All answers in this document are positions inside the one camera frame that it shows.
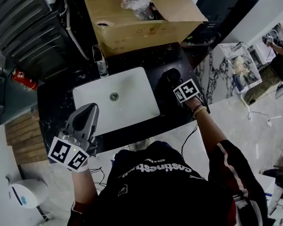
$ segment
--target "fire extinguisher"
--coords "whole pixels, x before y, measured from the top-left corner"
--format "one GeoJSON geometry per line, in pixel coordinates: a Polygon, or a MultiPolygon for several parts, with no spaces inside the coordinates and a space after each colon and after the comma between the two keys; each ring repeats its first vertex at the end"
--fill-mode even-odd
{"type": "Polygon", "coordinates": [[[14,68],[14,70],[12,71],[11,78],[27,86],[30,89],[36,90],[38,88],[38,82],[25,76],[25,73],[23,71],[20,71],[17,67],[14,68]]]}

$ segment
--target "white sink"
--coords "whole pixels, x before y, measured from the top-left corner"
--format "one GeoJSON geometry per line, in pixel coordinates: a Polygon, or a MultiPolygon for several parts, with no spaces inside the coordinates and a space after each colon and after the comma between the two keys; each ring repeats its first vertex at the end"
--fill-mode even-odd
{"type": "Polygon", "coordinates": [[[73,89],[76,109],[89,103],[99,106],[94,136],[137,124],[160,115],[145,70],[142,67],[110,75],[73,89]],[[111,94],[118,94],[116,101],[111,94]]]}

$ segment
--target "faucet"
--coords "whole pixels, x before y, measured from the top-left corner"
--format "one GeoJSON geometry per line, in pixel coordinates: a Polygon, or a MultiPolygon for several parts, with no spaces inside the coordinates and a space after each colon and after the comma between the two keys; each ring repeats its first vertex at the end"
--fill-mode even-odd
{"type": "Polygon", "coordinates": [[[107,69],[107,64],[106,64],[105,58],[102,54],[102,51],[100,49],[100,46],[98,44],[93,45],[92,52],[93,52],[93,60],[98,65],[100,77],[101,78],[107,77],[109,75],[108,69],[107,69]]]}

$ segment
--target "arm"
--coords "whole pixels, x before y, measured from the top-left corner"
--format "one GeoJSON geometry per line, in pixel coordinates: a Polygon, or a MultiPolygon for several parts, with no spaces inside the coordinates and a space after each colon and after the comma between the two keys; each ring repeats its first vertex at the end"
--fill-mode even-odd
{"type": "MultiPolygon", "coordinates": [[[[194,111],[201,103],[192,98],[186,104],[194,111]]],[[[208,180],[226,188],[233,196],[232,205],[228,209],[228,225],[236,224],[237,213],[242,222],[240,225],[265,225],[265,193],[248,161],[242,152],[226,139],[206,110],[199,111],[196,119],[209,157],[208,180]]]]}
{"type": "Polygon", "coordinates": [[[75,201],[92,204],[98,197],[98,193],[90,171],[72,172],[72,180],[75,188],[75,201]]]}
{"type": "Polygon", "coordinates": [[[75,189],[75,203],[71,208],[67,226],[79,226],[83,224],[90,207],[96,202],[98,193],[89,169],[83,172],[72,172],[72,180],[75,189]]]}
{"type": "Polygon", "coordinates": [[[276,51],[278,54],[283,56],[283,48],[279,47],[273,43],[268,43],[268,46],[271,47],[274,51],[276,51]]]}
{"type": "MultiPolygon", "coordinates": [[[[194,111],[194,109],[201,104],[201,102],[196,98],[192,98],[186,103],[192,111],[194,111]]],[[[208,157],[210,158],[210,155],[217,147],[217,144],[226,140],[226,136],[215,124],[206,110],[202,110],[197,113],[196,120],[200,129],[203,144],[207,151],[208,157]]]]}

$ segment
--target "sink drain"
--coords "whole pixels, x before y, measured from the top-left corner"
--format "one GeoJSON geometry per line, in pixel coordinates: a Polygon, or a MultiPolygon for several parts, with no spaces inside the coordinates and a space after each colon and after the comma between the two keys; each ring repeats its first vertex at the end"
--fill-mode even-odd
{"type": "Polygon", "coordinates": [[[112,93],[111,95],[110,95],[110,100],[112,100],[112,101],[117,101],[118,100],[118,93],[112,93]]]}

